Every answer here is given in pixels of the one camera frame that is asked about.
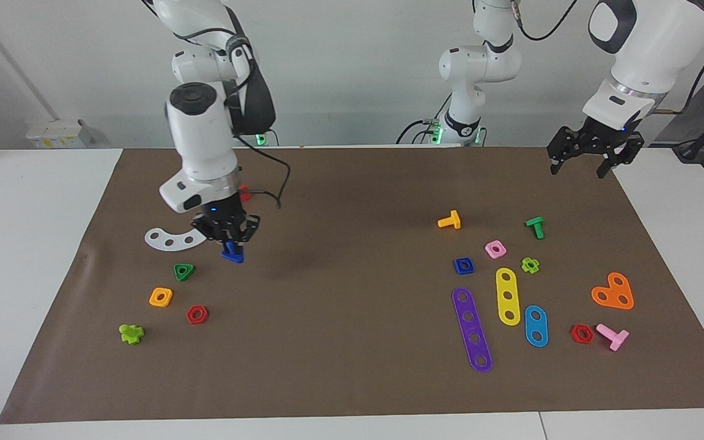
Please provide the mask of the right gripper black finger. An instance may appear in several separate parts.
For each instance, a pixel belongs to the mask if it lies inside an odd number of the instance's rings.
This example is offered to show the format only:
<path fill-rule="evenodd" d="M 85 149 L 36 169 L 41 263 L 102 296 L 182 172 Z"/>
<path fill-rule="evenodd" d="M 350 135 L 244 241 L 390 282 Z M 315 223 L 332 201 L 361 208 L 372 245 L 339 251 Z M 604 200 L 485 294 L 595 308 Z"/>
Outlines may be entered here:
<path fill-rule="evenodd" d="M 232 218 L 232 240 L 236 243 L 247 243 L 256 233 L 260 225 L 257 215 L 241 214 Z"/>
<path fill-rule="evenodd" d="M 224 244 L 231 240 L 229 228 L 231 223 L 214 218 L 193 218 L 192 227 L 199 231 L 207 240 Z"/>

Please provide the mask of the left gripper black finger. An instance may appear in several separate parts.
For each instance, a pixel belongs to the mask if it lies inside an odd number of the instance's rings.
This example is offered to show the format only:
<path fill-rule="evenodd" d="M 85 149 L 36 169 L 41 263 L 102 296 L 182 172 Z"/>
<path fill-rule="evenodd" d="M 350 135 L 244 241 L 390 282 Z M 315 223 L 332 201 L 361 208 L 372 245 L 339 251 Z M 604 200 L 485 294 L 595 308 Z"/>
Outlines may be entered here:
<path fill-rule="evenodd" d="M 644 145 L 644 139 L 640 133 L 631 133 L 624 143 L 603 142 L 603 162 L 596 170 L 598 178 L 606 177 L 612 168 L 621 164 L 631 164 Z"/>
<path fill-rule="evenodd" d="M 551 175 L 558 175 L 564 162 L 581 156 L 584 149 L 581 147 L 581 131 L 562 126 L 556 131 L 555 136 L 548 143 L 546 150 L 551 159 Z"/>

